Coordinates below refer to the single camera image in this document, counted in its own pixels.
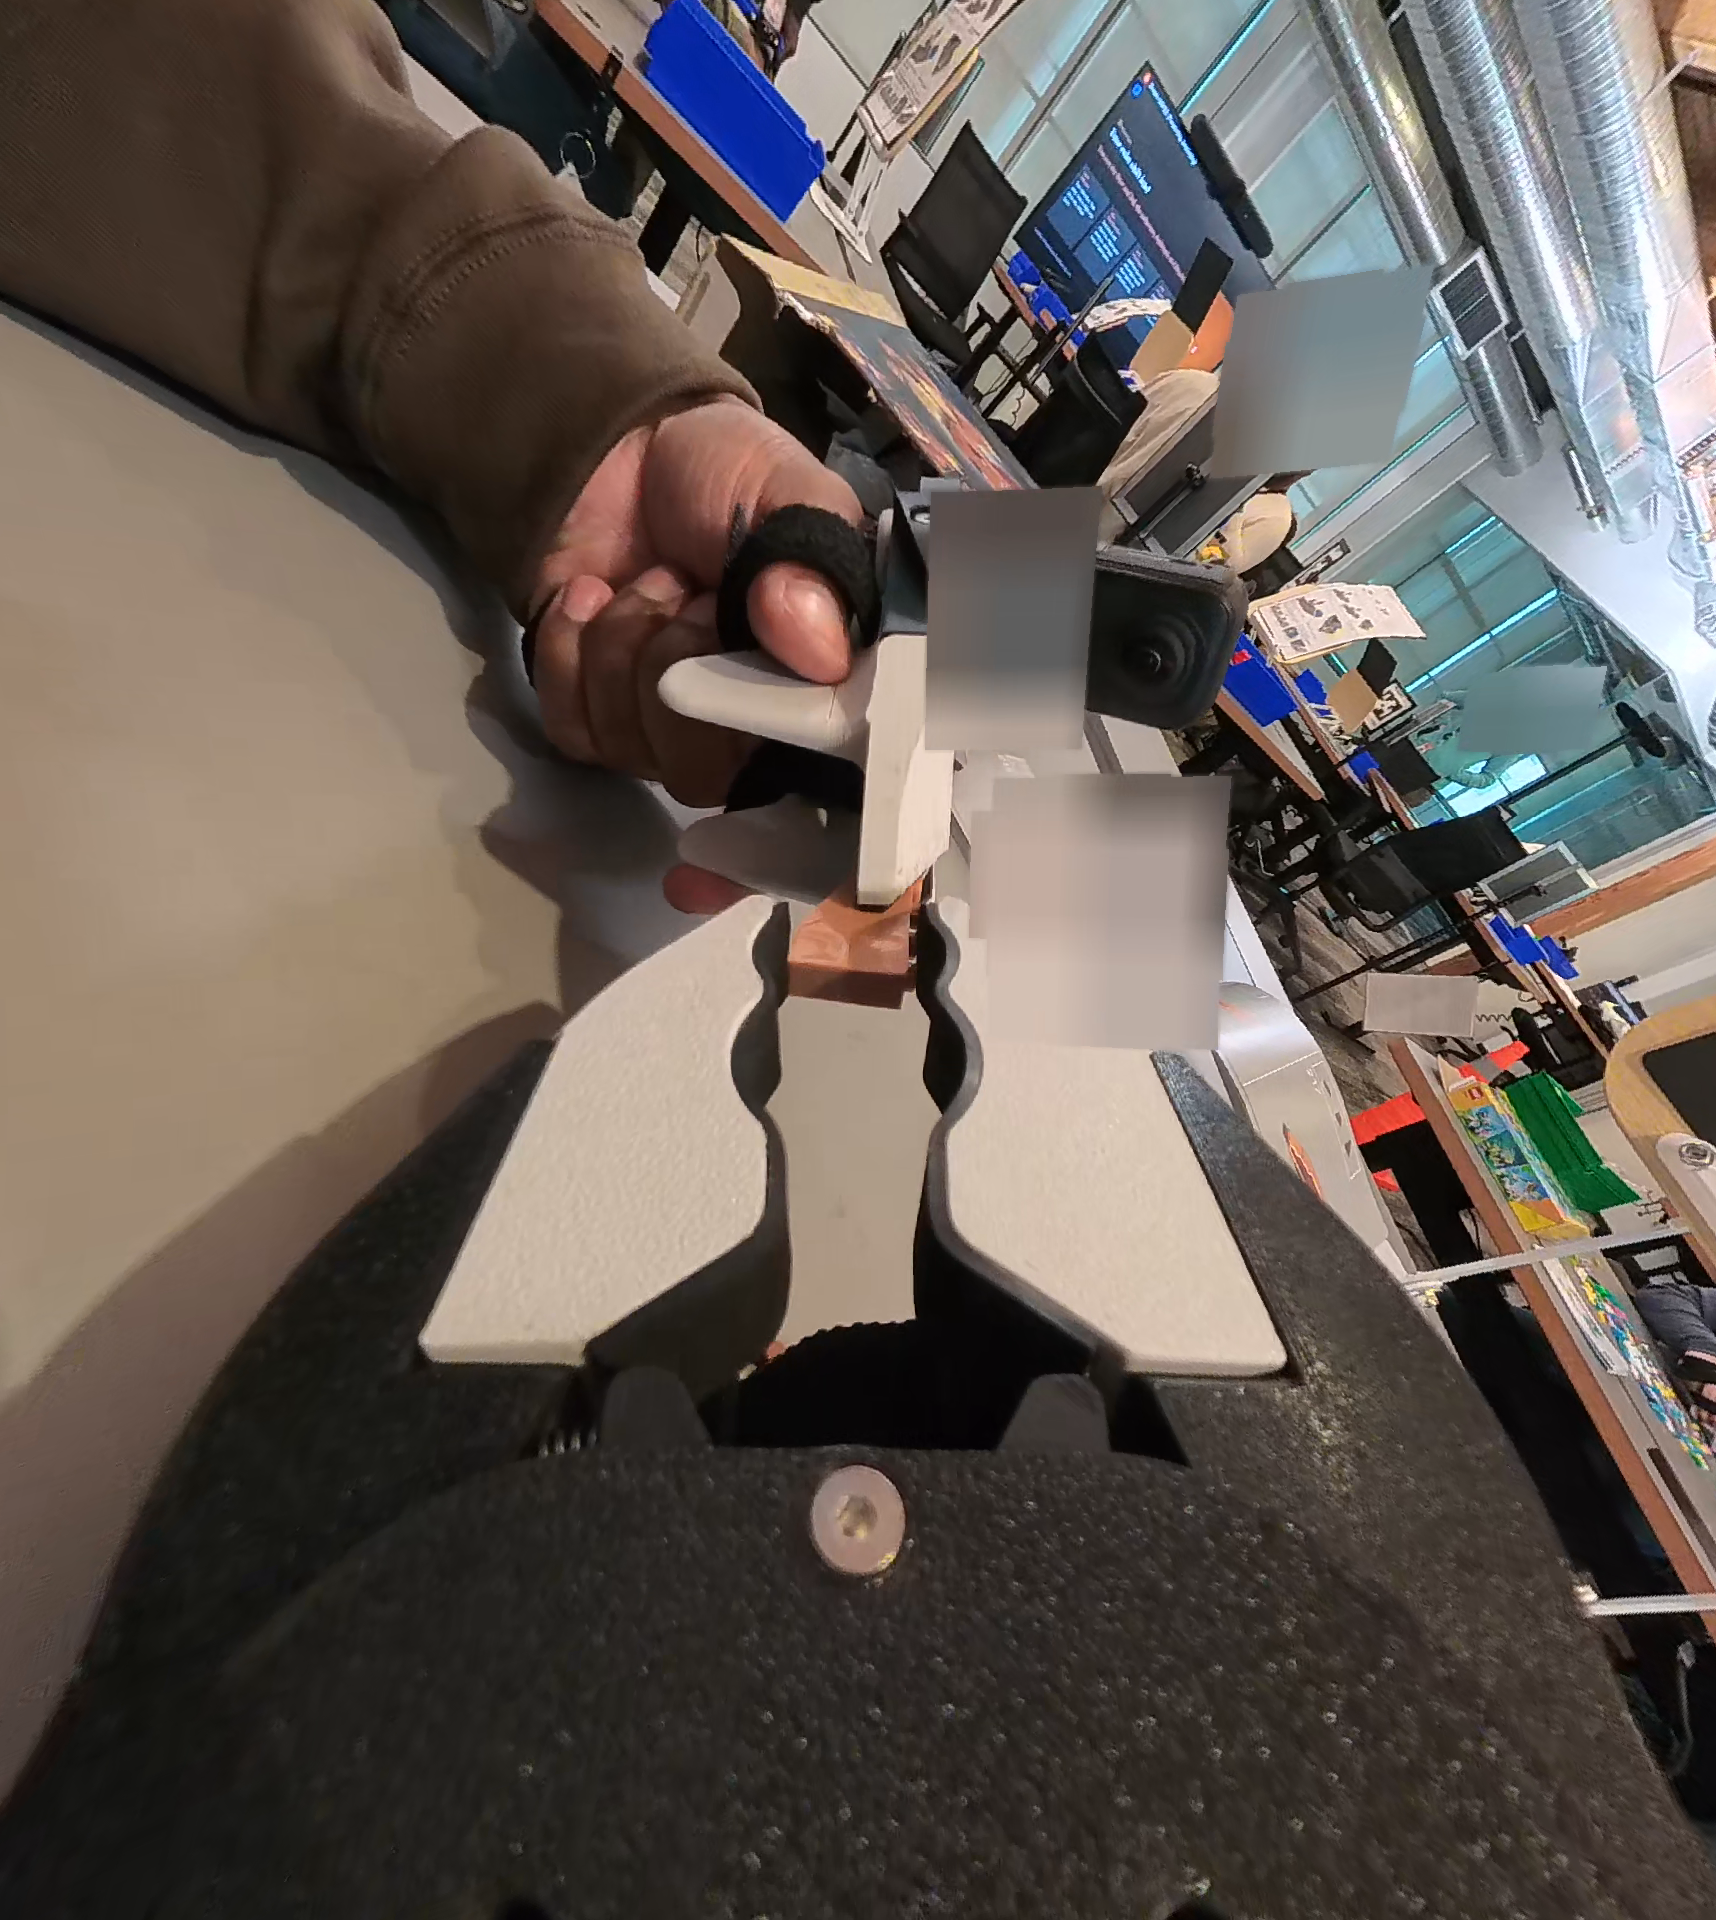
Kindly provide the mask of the grey desk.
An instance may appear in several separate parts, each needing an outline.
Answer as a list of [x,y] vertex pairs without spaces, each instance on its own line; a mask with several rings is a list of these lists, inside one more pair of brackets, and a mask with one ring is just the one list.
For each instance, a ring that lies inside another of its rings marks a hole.
[[0,305],[0,1800],[287,1273],[695,925],[390,499]]

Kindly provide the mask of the blue plastic bin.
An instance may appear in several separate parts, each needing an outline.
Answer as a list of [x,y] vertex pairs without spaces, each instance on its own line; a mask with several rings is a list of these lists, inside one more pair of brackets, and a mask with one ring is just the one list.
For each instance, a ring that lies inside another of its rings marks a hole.
[[786,21],[783,4],[662,4],[639,49],[645,85],[777,220],[825,167],[820,143],[774,88]]

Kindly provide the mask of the person's left hand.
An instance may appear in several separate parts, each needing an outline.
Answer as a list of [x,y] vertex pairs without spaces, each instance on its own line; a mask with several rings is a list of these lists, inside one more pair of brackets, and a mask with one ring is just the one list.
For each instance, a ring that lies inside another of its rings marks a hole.
[[662,673],[717,651],[716,582],[735,528],[808,504],[862,520],[858,495],[738,398],[624,435],[563,520],[535,582],[527,667],[546,741],[581,766],[726,800],[752,741],[674,713]]

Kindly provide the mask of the dark wall screen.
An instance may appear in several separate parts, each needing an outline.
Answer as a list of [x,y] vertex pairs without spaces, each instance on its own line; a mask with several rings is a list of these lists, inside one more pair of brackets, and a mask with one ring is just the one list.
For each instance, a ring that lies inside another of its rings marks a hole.
[[1013,233],[1042,284],[1084,307],[1178,295],[1203,245],[1227,261],[1227,301],[1269,287],[1273,237],[1203,116],[1180,117],[1141,68]]

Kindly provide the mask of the printed instruction sheet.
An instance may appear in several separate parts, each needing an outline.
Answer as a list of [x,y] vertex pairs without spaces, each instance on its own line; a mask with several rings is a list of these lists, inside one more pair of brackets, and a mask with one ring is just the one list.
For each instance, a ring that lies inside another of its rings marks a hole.
[[1348,582],[1309,582],[1252,599],[1248,634],[1279,670],[1298,670],[1373,641],[1424,640],[1421,623],[1396,589]]
[[1022,4],[933,4],[880,64],[858,107],[862,139],[894,157]]

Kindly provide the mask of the long table with toy bricks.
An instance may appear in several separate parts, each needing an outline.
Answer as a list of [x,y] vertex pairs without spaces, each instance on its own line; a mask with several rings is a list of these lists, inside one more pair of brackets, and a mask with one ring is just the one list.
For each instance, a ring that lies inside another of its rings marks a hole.
[[1669,1371],[1669,1353],[1635,1311],[1635,1289],[1607,1253],[1580,1254],[1520,1226],[1485,1138],[1465,1129],[1449,1084],[1453,1062],[1390,1044],[1411,1117],[1361,1145],[1417,1221],[1439,1268],[1470,1254],[1538,1253],[1428,1282],[1457,1358],[1522,1460],[1577,1581],[1598,1602],[1642,1602],[1598,1616],[1603,1640],[1638,1668],[1646,1694],[1690,1754],[1678,1772],[1687,1811],[1716,1824],[1716,1452]]

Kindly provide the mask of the open instruction booklet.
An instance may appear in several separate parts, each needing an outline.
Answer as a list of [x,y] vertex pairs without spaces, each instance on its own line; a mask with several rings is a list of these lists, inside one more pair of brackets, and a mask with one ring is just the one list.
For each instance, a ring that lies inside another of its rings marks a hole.
[[1378,1201],[1351,1113],[1309,1030],[1261,988],[1220,985],[1210,1074],[1233,1116],[1393,1273],[1405,1276],[1403,1240]]

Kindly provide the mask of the silver ventilation duct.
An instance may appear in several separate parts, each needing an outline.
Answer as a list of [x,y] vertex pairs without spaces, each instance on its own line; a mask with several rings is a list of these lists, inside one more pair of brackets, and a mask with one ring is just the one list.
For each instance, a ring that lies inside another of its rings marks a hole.
[[1468,185],[1503,307],[1566,437],[1573,504],[1655,582],[1642,645],[1716,761],[1716,350],[1649,4],[1305,4],[1403,242],[1470,261]]

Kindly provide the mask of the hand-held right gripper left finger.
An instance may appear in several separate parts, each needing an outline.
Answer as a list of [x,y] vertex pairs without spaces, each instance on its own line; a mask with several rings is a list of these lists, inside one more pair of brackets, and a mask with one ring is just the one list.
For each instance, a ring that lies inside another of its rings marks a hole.
[[418,1343],[433,1364],[752,1370],[788,1311],[777,1013],[791,910],[749,899],[557,1034]]

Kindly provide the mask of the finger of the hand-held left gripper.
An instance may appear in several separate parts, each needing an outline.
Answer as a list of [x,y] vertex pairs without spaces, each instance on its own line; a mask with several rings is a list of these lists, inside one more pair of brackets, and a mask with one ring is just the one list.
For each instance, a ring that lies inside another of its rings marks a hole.
[[880,640],[868,665],[855,901],[882,911],[922,885],[950,846],[957,757],[929,738],[928,640]]

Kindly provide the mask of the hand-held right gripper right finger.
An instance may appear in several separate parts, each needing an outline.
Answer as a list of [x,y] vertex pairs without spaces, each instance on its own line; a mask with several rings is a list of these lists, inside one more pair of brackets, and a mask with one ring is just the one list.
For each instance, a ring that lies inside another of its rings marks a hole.
[[928,1226],[1020,1328],[1139,1377],[1261,1381],[1287,1346],[1146,1053],[989,1037],[964,901],[922,929]]

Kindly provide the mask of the orange toy brick assembly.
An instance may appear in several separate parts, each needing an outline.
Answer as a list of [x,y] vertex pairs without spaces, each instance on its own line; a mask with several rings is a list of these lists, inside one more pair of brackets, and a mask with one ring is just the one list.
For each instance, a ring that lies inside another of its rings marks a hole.
[[885,907],[855,899],[841,882],[812,907],[795,907],[788,945],[788,1000],[897,1009],[917,995],[918,929],[929,899],[922,875]]

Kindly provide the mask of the printed toy set box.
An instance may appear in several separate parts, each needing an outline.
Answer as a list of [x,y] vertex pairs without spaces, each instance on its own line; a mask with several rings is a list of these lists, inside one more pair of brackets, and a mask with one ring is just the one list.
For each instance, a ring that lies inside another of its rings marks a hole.
[[738,300],[720,357],[763,414],[825,454],[858,435],[894,476],[939,476],[978,490],[1034,481],[901,325],[891,300],[820,277],[733,237],[712,255]]

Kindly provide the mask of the black office chair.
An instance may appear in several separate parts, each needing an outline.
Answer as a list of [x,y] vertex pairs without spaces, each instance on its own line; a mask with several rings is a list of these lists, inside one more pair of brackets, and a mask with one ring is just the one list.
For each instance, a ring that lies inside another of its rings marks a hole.
[[905,326],[964,379],[989,357],[989,343],[971,343],[967,322],[1020,216],[1022,192],[999,173],[975,125],[964,125],[880,245]]
[[1144,396],[1086,337],[1056,389],[1013,433],[1010,451],[1039,490],[1086,489],[1100,481],[1144,414]]

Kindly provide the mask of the person's left forearm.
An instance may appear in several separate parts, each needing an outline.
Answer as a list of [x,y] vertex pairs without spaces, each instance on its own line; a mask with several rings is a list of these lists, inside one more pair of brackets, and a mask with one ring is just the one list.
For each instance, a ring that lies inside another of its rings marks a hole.
[[628,433],[752,398],[376,4],[0,4],[0,295],[378,475],[522,620]]

